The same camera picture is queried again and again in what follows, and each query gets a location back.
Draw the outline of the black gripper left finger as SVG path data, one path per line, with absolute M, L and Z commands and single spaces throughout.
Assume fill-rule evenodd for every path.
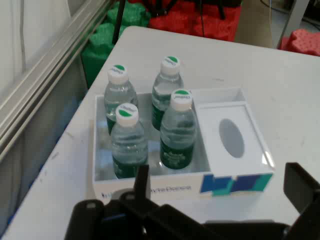
M 115 192 L 108 204 L 83 200 L 72 211 L 66 240 L 199 240 L 202 224 L 151 199 L 149 166 L 138 168 L 133 188 Z

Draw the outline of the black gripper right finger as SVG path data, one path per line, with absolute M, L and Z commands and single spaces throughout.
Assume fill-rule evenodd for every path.
M 285 240 L 320 238 L 320 184 L 297 162 L 285 164 L 283 191 L 299 216 L 286 231 Z

